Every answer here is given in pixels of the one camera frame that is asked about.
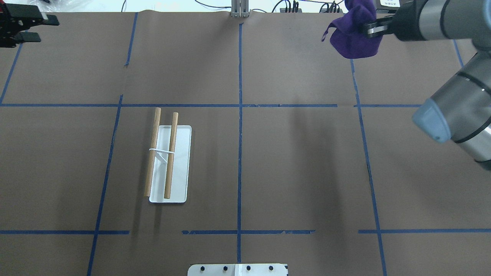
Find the white bracket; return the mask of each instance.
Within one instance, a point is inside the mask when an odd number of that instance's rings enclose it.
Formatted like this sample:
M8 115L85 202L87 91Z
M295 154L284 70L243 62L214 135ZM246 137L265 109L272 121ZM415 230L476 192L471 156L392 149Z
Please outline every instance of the white bracket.
M288 276L286 264L192 265L188 276Z
M249 0L232 0L232 17L249 17Z

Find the metal bracket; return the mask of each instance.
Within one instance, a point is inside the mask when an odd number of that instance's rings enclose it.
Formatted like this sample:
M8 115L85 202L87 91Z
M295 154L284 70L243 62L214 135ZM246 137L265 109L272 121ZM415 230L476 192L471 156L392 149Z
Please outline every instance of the metal bracket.
M232 0L232 17L249 17L249 0Z

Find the wooden rod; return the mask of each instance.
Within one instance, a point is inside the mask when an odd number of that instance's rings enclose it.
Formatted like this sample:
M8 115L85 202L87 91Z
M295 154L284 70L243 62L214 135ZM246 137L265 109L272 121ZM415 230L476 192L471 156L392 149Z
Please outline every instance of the wooden rod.
M157 148L157 135L159 134L161 108L155 108L154 125L152 129L152 142L150 148ZM151 150L148 157L147 182L145 183L145 195L150 196L152 187L153 169L155 163L155 150Z
M176 134L177 134L177 119L179 114L174 112L172 114L172 127L170 128L170 143L169 143L169 151L176 150ZM170 187L172 185L172 169L174 168L174 155L173 153L169 153L169 158L167 159L167 174L165 175L165 190L164 190L164 198L170 198Z

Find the wooden stick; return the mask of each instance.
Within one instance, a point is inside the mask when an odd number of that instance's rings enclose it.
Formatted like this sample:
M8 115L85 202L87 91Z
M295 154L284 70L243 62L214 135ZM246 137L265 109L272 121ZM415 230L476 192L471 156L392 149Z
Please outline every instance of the wooden stick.
M172 114L172 127L170 128L170 143L169 143L169 151L176 150L176 134L177 134L177 119L179 114L174 112ZM167 174L165 175L165 190L164 190L164 198L170 198L170 187L172 185L172 169L174 168L174 155L173 153L169 153L169 158L167 158Z
M157 135L159 134L161 112L162 112L161 108L155 108L154 126L152 129L152 142L150 144L150 148L157 148ZM145 183L145 195L144 196L150 196L150 190L152 187L154 163L155 163L155 150L151 150L150 156L148 157L147 182Z

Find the black rubber seal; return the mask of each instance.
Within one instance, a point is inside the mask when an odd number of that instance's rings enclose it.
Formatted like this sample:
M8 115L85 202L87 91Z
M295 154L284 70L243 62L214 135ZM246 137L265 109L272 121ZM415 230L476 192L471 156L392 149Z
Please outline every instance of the black rubber seal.
M484 162L476 161L476 163L479 164L479 166L481 166L483 169L491 171L491 160L487 160Z
M476 77L469 75L464 72L458 72L457 76L464 77L469 79L471 82L473 82L475 85L479 86L480 88L484 89L484 91L491 96L491 87L489 87L487 84L484 82L480 81Z
M448 38L448 39L451 39L449 36L448 36L448 33L447 31L445 31L445 25L443 24L444 23L444 18L445 18L445 12L447 10L447 6L448 4L450 3L450 0L447 0L447 2L445 2L445 4L443 5L443 8L441 9L441 15L440 15L440 29L441 29L441 32L443 33L443 35Z
M467 136L467 137L465 137L463 139L460 139L458 141L455 141L455 143L456 144L460 144L460 143L463 143L463 142L466 142L466 141L471 140L472 138L476 137L479 133L481 133L481 131L483 131L485 128L487 128L490 124L491 124L491 117L486 121L486 123L484 123L484 125L482 125L480 128L478 128L471 135L469 135L469 136Z

